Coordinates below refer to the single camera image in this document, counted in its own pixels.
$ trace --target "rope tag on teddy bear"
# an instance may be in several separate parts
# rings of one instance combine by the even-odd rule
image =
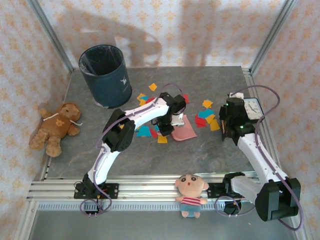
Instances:
[[[46,121],[46,120],[48,120],[48,119],[51,119],[51,118],[57,116],[58,114],[59,114],[59,113],[57,112],[57,113],[53,114],[52,116],[49,116],[49,117],[43,119],[43,121]],[[82,123],[76,123],[76,122],[72,121],[71,119],[69,119],[69,121],[70,121],[71,123],[77,125],[77,126],[81,126],[82,124],[84,124],[83,122],[82,122]]]

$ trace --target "stuffed toy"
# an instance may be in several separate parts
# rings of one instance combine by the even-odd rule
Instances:
[[[209,184],[197,175],[182,175],[175,181],[175,186],[178,188],[182,196],[175,198],[180,202],[181,215],[186,217],[200,217],[201,204],[206,204],[207,199],[200,198],[202,190],[207,190]]]
[[[44,118],[37,134],[29,143],[33,150],[41,150],[47,142],[45,153],[50,157],[57,157],[61,154],[60,141],[67,134],[75,136],[80,129],[75,125],[80,118],[81,112],[78,106],[72,102],[62,104],[53,114],[45,108],[41,108],[39,113]]]

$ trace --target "teddy bear ear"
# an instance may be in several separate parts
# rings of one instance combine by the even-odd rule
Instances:
[[[203,184],[203,190],[207,190],[208,188],[209,188],[209,184],[205,182]]]

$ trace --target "wallpaper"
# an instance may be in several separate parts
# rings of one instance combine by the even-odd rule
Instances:
[[[44,151],[28,148],[41,116],[62,103],[68,71],[26,0],[0,1],[0,239],[12,240]]]
[[[119,47],[128,67],[249,68],[285,0],[40,0],[73,66]]]
[[[320,2],[299,0],[256,76],[281,101],[270,126],[282,167],[301,182],[301,203],[314,239],[320,233]],[[277,98],[260,90],[265,109]]]

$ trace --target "red paper scrap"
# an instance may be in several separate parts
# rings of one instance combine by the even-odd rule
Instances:
[[[157,139],[158,138],[158,134],[157,134],[157,132],[154,130],[154,129],[150,129],[150,132],[151,132],[151,135],[152,135],[152,137],[153,138],[155,138],[155,139]]]
[[[189,102],[189,96],[188,96],[188,94],[187,94],[187,93],[184,94],[183,97],[184,97],[184,99],[185,99],[185,103],[186,103],[186,104],[189,104],[190,102]]]
[[[195,115],[195,123],[196,123],[196,126],[199,128],[199,126],[202,126],[202,127],[205,127],[207,126],[207,122],[205,119],[202,119],[202,118],[199,118],[198,117],[198,114]]]
[[[151,101],[155,100],[155,97],[150,97],[148,100],[145,102],[145,104],[150,103]]]

